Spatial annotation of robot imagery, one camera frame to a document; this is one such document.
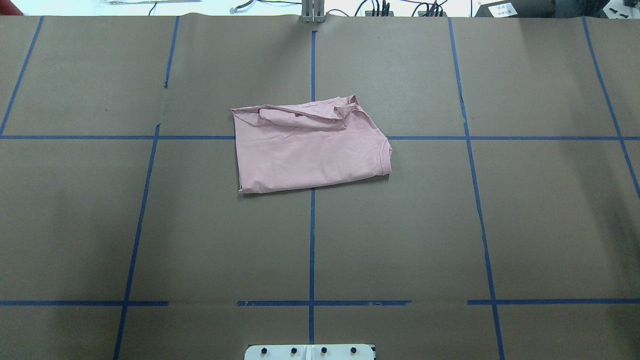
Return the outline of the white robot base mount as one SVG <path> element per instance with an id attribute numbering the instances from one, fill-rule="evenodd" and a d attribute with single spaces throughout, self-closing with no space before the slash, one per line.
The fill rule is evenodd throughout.
<path id="1" fill-rule="evenodd" d="M 265 344 L 251 345 L 245 360 L 376 360 L 374 345 L 346 344 Z"/>

